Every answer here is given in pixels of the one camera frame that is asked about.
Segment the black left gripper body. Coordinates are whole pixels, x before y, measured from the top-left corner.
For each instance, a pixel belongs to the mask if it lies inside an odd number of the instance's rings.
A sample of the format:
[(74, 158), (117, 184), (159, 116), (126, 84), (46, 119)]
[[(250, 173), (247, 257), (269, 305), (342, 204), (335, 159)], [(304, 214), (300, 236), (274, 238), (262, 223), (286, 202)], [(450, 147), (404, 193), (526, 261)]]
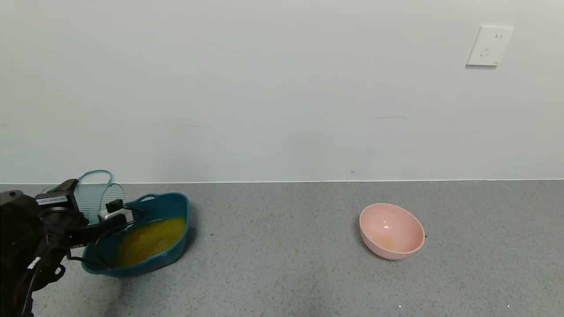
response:
[(75, 191), (78, 179), (68, 179), (47, 192), (34, 197), (40, 206), (38, 217), (47, 225), (87, 226), (89, 221), (80, 212)]

